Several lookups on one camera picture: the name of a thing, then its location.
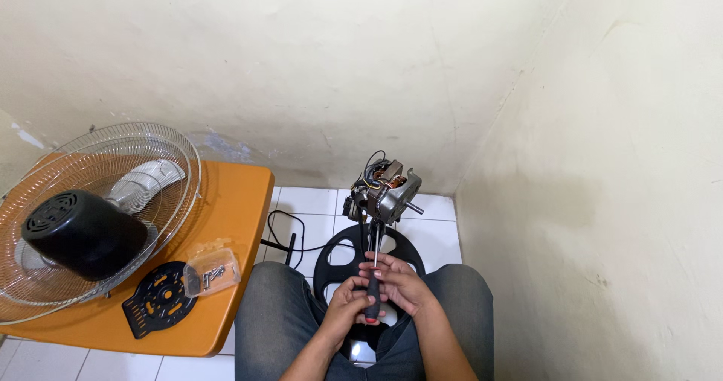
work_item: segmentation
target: white wall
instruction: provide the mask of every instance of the white wall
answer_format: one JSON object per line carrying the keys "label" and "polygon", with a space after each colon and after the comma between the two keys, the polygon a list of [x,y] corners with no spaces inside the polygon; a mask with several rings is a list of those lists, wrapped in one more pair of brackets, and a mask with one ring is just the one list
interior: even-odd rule
{"label": "white wall", "polygon": [[164,123],[292,186],[384,148],[451,193],[560,1],[0,0],[0,109],[46,146]]}
{"label": "white wall", "polygon": [[546,31],[456,192],[498,379],[721,378],[721,13],[569,0]]}

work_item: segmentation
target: black motor cover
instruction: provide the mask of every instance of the black motor cover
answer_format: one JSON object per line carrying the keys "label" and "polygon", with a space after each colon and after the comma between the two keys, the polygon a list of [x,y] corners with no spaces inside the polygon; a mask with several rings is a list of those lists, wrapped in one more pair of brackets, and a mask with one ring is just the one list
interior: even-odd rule
{"label": "black motor cover", "polygon": [[42,256],[97,281],[115,275],[140,253],[148,229],[98,195],[69,190],[33,210],[22,235]]}

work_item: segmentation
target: orange plastic tabletop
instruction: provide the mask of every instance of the orange plastic tabletop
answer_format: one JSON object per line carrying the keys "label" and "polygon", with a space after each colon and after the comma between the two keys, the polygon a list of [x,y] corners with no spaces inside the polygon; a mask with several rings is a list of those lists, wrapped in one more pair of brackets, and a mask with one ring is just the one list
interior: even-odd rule
{"label": "orange plastic tabletop", "polygon": [[[166,356],[209,357],[226,341],[241,296],[251,275],[271,202],[274,176],[268,168],[233,163],[201,163],[201,198],[176,236],[150,261],[103,296],[59,312],[14,325],[0,332],[34,340],[111,351]],[[169,261],[188,261],[201,244],[228,238],[239,261],[241,282],[200,296],[172,328],[136,340],[121,304],[153,268]]]}

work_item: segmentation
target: wire fan grille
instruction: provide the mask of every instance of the wire fan grille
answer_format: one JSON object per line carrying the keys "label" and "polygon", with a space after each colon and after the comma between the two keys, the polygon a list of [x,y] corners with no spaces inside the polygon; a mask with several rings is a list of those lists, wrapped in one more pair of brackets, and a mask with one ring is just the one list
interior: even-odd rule
{"label": "wire fan grille", "polygon": [[[143,164],[168,161],[179,167],[176,176],[181,178],[163,182],[163,177],[158,178],[162,175],[142,172]],[[200,161],[193,144],[174,129],[151,123],[100,128],[43,158],[0,205],[0,325],[55,312],[120,284],[180,229],[194,204],[200,179]],[[148,191],[149,182],[156,185],[157,193]],[[124,191],[131,186],[133,190]],[[120,189],[130,194],[123,199],[126,207],[120,206],[148,227],[145,248],[113,277],[87,281],[40,256],[21,238],[22,224],[29,214],[69,189],[106,199],[112,189]],[[41,219],[33,221],[39,230],[48,224]]]}

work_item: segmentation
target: gray jeans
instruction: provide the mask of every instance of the gray jeans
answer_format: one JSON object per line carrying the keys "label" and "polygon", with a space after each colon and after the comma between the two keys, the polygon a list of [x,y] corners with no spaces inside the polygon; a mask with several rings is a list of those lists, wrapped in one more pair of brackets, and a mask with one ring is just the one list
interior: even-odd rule
{"label": "gray jeans", "polygon": [[[449,264],[424,275],[480,380],[494,377],[493,295],[473,268]],[[277,262],[254,266],[236,316],[236,381],[276,381],[319,329],[326,306],[301,273]],[[377,363],[354,366],[340,353],[326,379],[424,379],[414,321],[404,314],[385,330]]]}

